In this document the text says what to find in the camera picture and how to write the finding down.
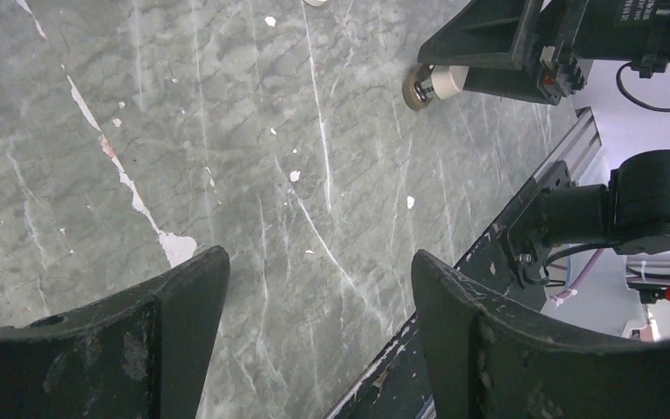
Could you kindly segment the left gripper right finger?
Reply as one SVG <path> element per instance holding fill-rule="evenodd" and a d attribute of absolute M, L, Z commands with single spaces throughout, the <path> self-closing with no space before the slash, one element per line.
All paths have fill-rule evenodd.
<path fill-rule="evenodd" d="M 465 382 L 472 418 L 670 418 L 670 340 L 641 342 L 573 326 L 509 301 L 452 290 L 480 334 Z"/>

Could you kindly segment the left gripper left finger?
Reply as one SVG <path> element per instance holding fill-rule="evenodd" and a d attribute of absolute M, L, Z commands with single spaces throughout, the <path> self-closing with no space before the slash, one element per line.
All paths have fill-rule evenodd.
<path fill-rule="evenodd" d="M 220 246 L 28 326 L 0 327 L 0 418 L 193 418 L 229 285 Z"/>

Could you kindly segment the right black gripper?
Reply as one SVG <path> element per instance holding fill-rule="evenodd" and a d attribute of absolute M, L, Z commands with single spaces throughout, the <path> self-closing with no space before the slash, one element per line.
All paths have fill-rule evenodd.
<path fill-rule="evenodd" d="M 423 65 L 469 68 L 463 92 L 542 104 L 531 63 L 541 1 L 469 2 L 419 49 Z M 553 38 L 540 50 L 540 85 L 564 96 L 584 88 L 592 62 L 621 61 L 618 91 L 639 107 L 649 105 L 627 91 L 622 72 L 642 79 L 670 65 L 670 1 L 551 1 L 542 18 L 555 17 Z"/>

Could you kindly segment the light blue small case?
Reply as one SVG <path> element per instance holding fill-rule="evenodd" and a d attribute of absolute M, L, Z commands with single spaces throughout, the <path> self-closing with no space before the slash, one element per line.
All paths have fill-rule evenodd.
<path fill-rule="evenodd" d="M 434 100 L 445 100 L 462 92 L 468 71 L 462 65 L 416 65 L 403 80 L 403 99 L 414 111 L 425 109 Z"/>

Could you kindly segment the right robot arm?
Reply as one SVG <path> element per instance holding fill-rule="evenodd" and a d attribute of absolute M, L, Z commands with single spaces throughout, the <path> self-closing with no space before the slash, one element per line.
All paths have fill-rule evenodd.
<path fill-rule="evenodd" d="M 618 61 L 648 79 L 670 65 L 670 1 L 472 1 L 419 49 L 403 85 L 426 107 L 469 91 L 556 105 L 582 90 L 591 65 Z M 520 286 L 581 251 L 670 251 L 670 150 L 629 158 L 604 185 L 538 185 L 504 231 Z"/>

